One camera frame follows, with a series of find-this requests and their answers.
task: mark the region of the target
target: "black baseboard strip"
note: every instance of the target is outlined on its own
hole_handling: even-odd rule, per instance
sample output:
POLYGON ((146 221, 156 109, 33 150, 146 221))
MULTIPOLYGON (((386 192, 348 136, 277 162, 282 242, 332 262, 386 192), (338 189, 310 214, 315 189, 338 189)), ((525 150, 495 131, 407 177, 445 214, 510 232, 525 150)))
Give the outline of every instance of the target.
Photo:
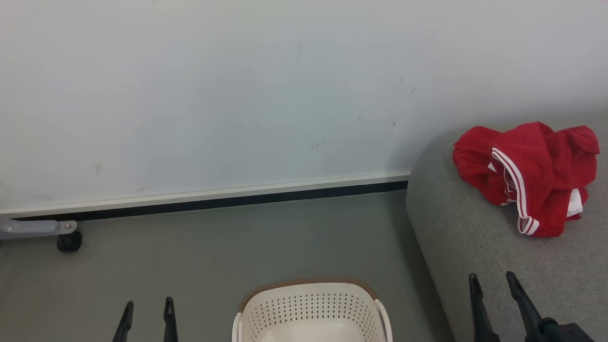
POLYGON ((161 214, 164 212, 177 212, 177 211, 190 211, 190 210, 200 210, 200 209, 245 206, 245 205, 249 205, 249 204, 260 204, 260 203, 284 202, 284 201, 295 201, 295 200, 311 200, 313 198, 327 198, 327 197, 360 195, 360 194, 370 194, 372 192, 388 192, 388 191, 405 190, 405 189, 407 189, 407 181, 400 181, 400 182, 391 182, 391 183, 331 187, 329 189, 283 192, 280 194, 220 198, 217 200, 203 200, 203 201, 171 203, 171 204, 156 204, 153 206, 141 206, 141 207, 133 207, 133 208, 107 209, 107 210, 99 210, 99 211, 74 212, 71 214, 24 217, 24 218, 19 218, 19 220, 22 220, 22 221, 102 220, 104 218, 140 216, 140 215, 161 214))

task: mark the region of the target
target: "red clothing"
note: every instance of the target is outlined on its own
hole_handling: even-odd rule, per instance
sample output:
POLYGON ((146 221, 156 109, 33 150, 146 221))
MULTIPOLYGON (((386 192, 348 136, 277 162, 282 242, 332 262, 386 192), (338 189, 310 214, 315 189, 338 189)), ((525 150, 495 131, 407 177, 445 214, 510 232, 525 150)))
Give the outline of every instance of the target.
POLYGON ((586 126, 554 132, 533 122, 504 133, 474 127, 454 144, 460 176, 496 205, 517 203, 519 232, 560 236, 587 201, 598 140, 586 126))

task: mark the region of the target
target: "brown basket rim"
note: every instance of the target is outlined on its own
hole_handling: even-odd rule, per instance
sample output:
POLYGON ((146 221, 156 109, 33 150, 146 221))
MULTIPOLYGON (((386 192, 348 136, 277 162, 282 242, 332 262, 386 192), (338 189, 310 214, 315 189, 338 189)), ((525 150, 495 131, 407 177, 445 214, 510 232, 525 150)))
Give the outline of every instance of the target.
POLYGON ((268 290, 274 290, 275 288, 280 288, 280 287, 306 285, 306 284, 326 284, 326 283, 343 283, 343 284, 357 285, 358 287, 364 289, 371 296, 371 298, 373 300, 378 299, 378 296, 376 295, 374 290, 372 290, 369 285, 367 285, 363 281, 360 281, 359 279, 345 278, 345 277, 306 278, 306 279, 296 279, 293 281, 276 282, 273 284, 268 284, 268 285, 264 285, 264 286, 260 286, 260 287, 256 288, 255 290, 249 292, 247 294, 247 296, 245 296, 243 301, 241 301, 241 305, 239 305, 239 307, 238 307, 238 313, 243 313, 243 310, 245 310, 245 306, 247 306, 247 303, 249 303, 249 301, 255 295, 257 295, 261 292, 268 291, 268 290))

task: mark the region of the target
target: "white wall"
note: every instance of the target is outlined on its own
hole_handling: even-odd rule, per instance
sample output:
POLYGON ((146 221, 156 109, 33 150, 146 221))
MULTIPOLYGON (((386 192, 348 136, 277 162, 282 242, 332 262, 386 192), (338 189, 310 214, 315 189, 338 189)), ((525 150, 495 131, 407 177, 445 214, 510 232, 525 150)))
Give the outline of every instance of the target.
POLYGON ((404 173, 607 95, 602 0, 2 0, 0 209, 404 173))

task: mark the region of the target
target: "gray metal leg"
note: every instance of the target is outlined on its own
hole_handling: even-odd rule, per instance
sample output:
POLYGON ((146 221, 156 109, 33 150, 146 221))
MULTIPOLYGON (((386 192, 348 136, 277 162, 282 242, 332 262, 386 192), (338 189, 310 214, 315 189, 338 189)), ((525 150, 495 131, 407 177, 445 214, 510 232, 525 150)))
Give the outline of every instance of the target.
POLYGON ((0 240, 70 234, 76 226, 76 221, 16 221, 0 216, 0 240))

